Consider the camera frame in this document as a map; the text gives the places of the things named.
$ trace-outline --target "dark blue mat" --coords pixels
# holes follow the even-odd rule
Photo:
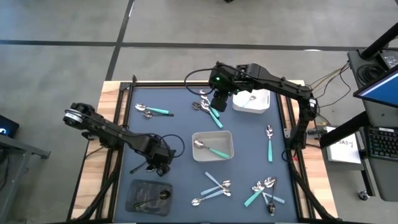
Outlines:
[[[185,141],[183,156],[173,160],[171,170],[163,177],[147,173],[144,169],[131,175],[129,171],[144,162],[144,158],[129,148],[124,150],[123,165],[119,183],[118,200],[114,221],[124,222],[296,222],[297,214],[288,165],[281,158],[285,144],[280,125],[276,95],[271,94],[271,106],[263,114],[238,112],[232,109],[232,98],[228,107],[221,113],[223,130],[232,133],[235,155],[222,162],[198,163],[192,157],[192,134],[220,129],[202,111],[192,108],[193,101],[200,97],[189,93],[185,88],[135,88],[132,97],[130,130],[136,133],[178,134]],[[143,103],[153,108],[170,110],[175,117],[145,119],[134,105]],[[267,161],[267,141],[264,132],[267,125],[274,128],[272,147],[274,161]],[[174,137],[166,138],[170,146],[181,151],[181,143]],[[198,207],[191,205],[200,192],[215,186],[204,173],[208,171],[219,182],[232,181],[232,196],[221,195],[203,201]],[[271,217],[262,195],[249,207],[243,203],[253,194],[251,187],[266,177],[278,178],[275,196],[286,201],[276,202],[276,215]],[[134,179],[154,180],[173,185],[174,194],[170,213],[166,217],[143,213],[129,213],[125,209],[127,193]]]

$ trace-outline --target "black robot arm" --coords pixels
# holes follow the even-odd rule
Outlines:
[[[102,146],[116,149],[126,143],[134,152],[144,156],[150,168],[160,176],[166,174],[170,167],[175,150],[171,150],[163,138],[151,133],[132,133],[124,127],[112,123],[95,112],[91,105],[72,103],[63,117],[65,124],[87,130],[98,136]]]
[[[244,90],[252,92],[266,89],[297,100],[300,109],[298,122],[290,131],[287,146],[289,149],[305,148],[307,126],[317,116],[317,99],[309,87],[294,84],[284,77],[273,76],[255,63],[234,68],[220,62],[211,71],[209,86],[215,90],[211,107],[221,112],[225,110],[229,96]]]

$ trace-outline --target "white box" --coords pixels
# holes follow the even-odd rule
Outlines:
[[[250,96],[255,96],[256,99],[249,101]],[[269,90],[253,90],[251,93],[242,91],[233,96],[232,102],[232,108],[236,111],[261,114],[269,108],[270,92]]]

